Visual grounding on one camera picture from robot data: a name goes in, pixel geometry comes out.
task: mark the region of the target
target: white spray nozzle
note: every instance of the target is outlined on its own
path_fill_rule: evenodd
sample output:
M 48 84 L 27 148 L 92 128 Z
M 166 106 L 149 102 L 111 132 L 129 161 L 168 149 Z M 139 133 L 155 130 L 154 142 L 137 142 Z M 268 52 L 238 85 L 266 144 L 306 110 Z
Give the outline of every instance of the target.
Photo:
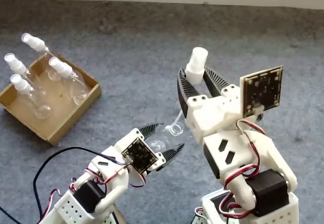
M 16 90 L 20 94 L 27 94 L 31 90 L 30 84 L 21 78 L 19 74 L 14 74 L 10 77 L 10 81 L 12 84 L 14 84 Z
M 67 63 L 62 62 L 57 57 L 52 57 L 49 61 L 49 65 L 64 78 L 67 78 L 72 74 L 72 67 Z
M 41 52 L 46 49 L 45 42 L 42 39 L 32 36 L 29 33 L 24 33 L 21 36 L 21 40 L 37 52 Z
M 203 79 L 207 56 L 208 51 L 205 48 L 196 47 L 192 50 L 185 72 L 187 80 L 193 85 L 199 84 Z
M 13 53 L 6 54 L 5 61 L 14 73 L 24 74 L 27 70 L 26 66 Z

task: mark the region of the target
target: cardboard box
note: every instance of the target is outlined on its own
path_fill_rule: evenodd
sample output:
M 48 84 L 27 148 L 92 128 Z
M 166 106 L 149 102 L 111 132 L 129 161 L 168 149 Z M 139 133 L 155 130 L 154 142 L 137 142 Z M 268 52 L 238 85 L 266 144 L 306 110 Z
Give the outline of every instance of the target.
M 65 88 L 60 81 L 53 82 L 49 80 L 45 73 L 45 68 L 49 61 L 47 56 L 34 61 L 30 65 L 30 68 L 38 74 L 43 87 L 47 91 L 47 103 L 52 108 L 52 113 L 49 118 L 44 120 L 35 118 L 25 104 L 16 100 L 17 91 L 12 84 L 9 84 L 0 94 L 0 103 L 10 114 L 40 138 L 48 141 L 52 145 L 58 143 L 79 118 L 81 118 L 91 104 L 101 95 L 100 86 L 94 78 L 62 56 L 57 55 L 57 57 L 63 62 L 68 63 L 73 69 L 78 70 L 91 89 L 88 96 L 80 105 L 76 105 L 68 95 L 64 93 Z

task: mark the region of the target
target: white plastic part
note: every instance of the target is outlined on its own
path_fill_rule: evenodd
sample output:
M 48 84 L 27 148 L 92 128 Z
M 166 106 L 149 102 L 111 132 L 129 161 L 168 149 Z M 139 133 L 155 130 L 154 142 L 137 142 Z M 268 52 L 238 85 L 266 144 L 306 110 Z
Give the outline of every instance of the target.
M 42 52 L 47 48 L 42 39 L 32 36 L 29 33 L 24 33 L 21 36 L 21 40 L 37 52 Z
M 15 86 L 16 90 L 20 94 L 28 94 L 31 90 L 30 84 L 21 78 L 19 74 L 13 74 L 10 77 L 11 83 Z
M 203 138 L 222 130 L 235 129 L 235 122 L 241 119 L 240 89 L 229 85 L 221 91 L 221 95 L 208 98 L 206 95 L 189 97 L 186 124 L 190 128 L 196 142 L 201 144 Z M 256 115 L 245 118 L 254 123 Z
M 56 70 L 62 77 L 68 78 L 72 74 L 72 67 L 65 62 L 62 62 L 57 57 L 52 57 L 49 61 L 49 65 Z
M 205 48 L 195 47 L 189 63 L 186 66 L 186 79 L 192 84 L 199 84 L 205 72 L 205 63 L 208 56 L 208 51 Z
M 26 66 L 13 53 L 5 55 L 5 61 L 10 66 L 10 69 L 17 74 L 24 74 L 27 71 Z
M 273 141 L 257 131 L 245 130 L 245 132 L 259 152 L 261 165 L 283 174 L 289 186 L 288 192 L 295 190 L 297 187 L 297 178 L 274 146 Z M 242 165 L 257 163 L 256 155 L 251 150 L 249 144 L 242 141 L 240 135 L 239 130 L 233 130 L 222 131 L 204 138 L 204 147 L 208 149 L 218 167 L 218 181 L 221 184 L 224 184 L 225 179 Z M 227 140 L 227 142 L 225 148 L 220 151 L 219 147 L 223 140 Z M 225 160 L 229 152 L 235 154 L 233 158 L 235 160 L 226 163 Z M 255 207 L 253 192 L 242 175 L 233 179 L 228 184 L 228 188 L 234 193 L 236 202 L 245 210 L 251 210 Z

